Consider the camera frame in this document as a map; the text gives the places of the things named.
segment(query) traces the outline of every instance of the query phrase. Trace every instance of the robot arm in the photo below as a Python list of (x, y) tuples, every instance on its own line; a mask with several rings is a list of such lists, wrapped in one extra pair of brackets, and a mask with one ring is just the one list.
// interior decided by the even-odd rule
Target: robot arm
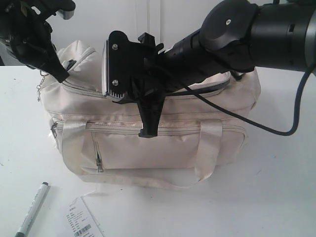
[(134, 43), (112, 32), (104, 52), (104, 94), (116, 103), (137, 103), (143, 121), (139, 135), (154, 137), (172, 92), (255, 66), (305, 72), (316, 61), (316, 1), (288, 2), (258, 6), (224, 0), (199, 30), (160, 54), (163, 45), (156, 46), (153, 36), (144, 34)]
[(0, 43), (21, 63), (49, 73), (62, 82), (69, 74), (59, 62), (51, 42), (52, 28), (46, 19), (56, 13), (70, 19), (75, 7), (72, 0), (1, 0)]

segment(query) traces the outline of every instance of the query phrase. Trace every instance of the front pocket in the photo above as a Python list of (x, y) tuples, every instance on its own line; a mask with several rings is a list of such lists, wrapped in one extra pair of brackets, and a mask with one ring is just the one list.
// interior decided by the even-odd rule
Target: front pocket
[[(63, 121), (56, 121), (63, 129)], [(139, 138), (141, 122), (90, 121), (82, 166), (90, 169), (192, 168), (200, 138), (199, 121), (162, 121), (158, 137)], [(232, 156), (246, 137), (244, 128), (223, 125), (223, 156)]]

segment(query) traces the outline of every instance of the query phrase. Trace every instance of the barcode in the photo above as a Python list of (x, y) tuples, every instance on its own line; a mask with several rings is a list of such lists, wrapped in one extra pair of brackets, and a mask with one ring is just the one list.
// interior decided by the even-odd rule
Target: barcode
[(90, 225), (83, 227), (81, 230), (75, 233), (75, 237), (81, 236), (84, 232), (88, 231), (89, 229), (91, 229)]

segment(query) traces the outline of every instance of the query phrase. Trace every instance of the white bag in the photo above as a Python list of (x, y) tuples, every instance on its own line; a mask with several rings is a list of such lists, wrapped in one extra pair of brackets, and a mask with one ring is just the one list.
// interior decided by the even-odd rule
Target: white bag
[[(39, 96), (66, 166), (84, 181), (190, 186), (208, 178), (216, 165), (234, 161), (247, 137), (244, 122), (185, 95), (166, 98), (158, 137), (139, 138), (142, 123), (137, 105), (119, 105), (102, 95), (101, 56), (81, 41), (58, 56), (65, 68), (69, 60), (76, 60), (70, 77), (58, 83), (46, 76)], [(215, 75), (191, 88), (224, 81), (230, 81), (225, 89), (203, 96), (247, 116), (260, 94), (256, 71), (240, 81), (230, 73)]]

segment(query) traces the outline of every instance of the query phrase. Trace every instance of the gray marker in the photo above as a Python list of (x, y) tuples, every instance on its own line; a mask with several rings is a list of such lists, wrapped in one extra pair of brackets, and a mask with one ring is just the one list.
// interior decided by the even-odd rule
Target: gray marker
[(25, 237), (26, 233), (30, 230), (32, 222), (34, 221), (35, 215), (40, 208), (40, 204), (42, 203), (42, 200), (45, 197), (47, 190), (48, 183), (43, 182), (32, 202), (29, 212), (25, 216), (22, 226), (19, 228), (15, 237)]

